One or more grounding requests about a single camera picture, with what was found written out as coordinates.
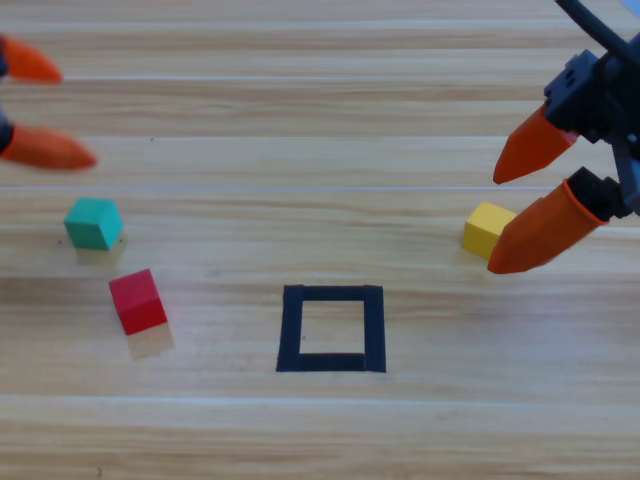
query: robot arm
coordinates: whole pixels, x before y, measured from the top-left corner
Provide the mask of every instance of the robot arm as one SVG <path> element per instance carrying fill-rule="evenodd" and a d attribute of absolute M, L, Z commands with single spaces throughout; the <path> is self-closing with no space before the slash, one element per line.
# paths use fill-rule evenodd
<path fill-rule="evenodd" d="M 62 74 L 40 51 L 0 35 L 0 77 L 22 82 L 59 84 Z M 71 136 L 50 128 L 12 123 L 0 110 L 0 158 L 45 170 L 82 170 L 97 159 Z"/>
<path fill-rule="evenodd" d="M 504 229 L 489 270 L 524 272 L 557 255 L 615 216 L 640 215 L 640 35 L 626 43 L 578 0 L 557 3 L 607 48 L 572 58 L 544 89 L 544 105 L 507 140 L 494 171 L 503 183 L 550 165 L 582 136 L 610 144 L 619 182 L 581 168 Z"/>

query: black cable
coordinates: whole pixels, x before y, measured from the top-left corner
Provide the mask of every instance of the black cable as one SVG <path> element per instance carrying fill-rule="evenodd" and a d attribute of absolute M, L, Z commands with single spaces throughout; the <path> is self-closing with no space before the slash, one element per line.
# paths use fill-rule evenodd
<path fill-rule="evenodd" d="M 640 60 L 635 57 L 629 44 L 591 13 L 579 0 L 556 0 L 556 3 L 587 35 L 640 75 Z"/>

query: wood grain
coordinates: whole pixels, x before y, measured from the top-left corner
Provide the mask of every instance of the wood grain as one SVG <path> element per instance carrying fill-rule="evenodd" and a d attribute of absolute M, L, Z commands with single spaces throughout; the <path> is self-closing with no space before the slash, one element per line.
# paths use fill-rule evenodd
<path fill-rule="evenodd" d="M 480 201 L 616 177 L 581 141 L 492 182 L 544 85 L 601 52 L 554 2 L 1 3 L 67 76 L 3 108 L 101 163 L 0 165 L 0 478 L 637 480 L 640 219 L 524 275 L 461 249 Z M 80 196 L 118 203 L 112 252 L 70 245 Z M 108 282 L 145 268 L 169 325 L 126 337 Z M 275 372 L 301 283 L 384 286 L 388 373 Z M 361 306 L 305 306 L 303 335 L 361 351 Z"/>

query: red cube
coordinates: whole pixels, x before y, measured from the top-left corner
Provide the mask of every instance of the red cube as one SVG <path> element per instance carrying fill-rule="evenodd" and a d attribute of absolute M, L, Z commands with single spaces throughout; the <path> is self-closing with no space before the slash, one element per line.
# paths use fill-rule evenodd
<path fill-rule="evenodd" d="M 109 288 L 127 335 L 167 323 L 151 270 L 112 280 Z"/>

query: teal cube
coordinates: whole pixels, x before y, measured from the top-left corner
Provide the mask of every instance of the teal cube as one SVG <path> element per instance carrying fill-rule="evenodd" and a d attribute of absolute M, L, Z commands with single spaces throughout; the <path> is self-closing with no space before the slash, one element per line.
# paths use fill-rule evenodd
<path fill-rule="evenodd" d="M 79 198 L 64 220 L 76 248 L 111 250 L 122 231 L 116 202 L 102 198 Z"/>

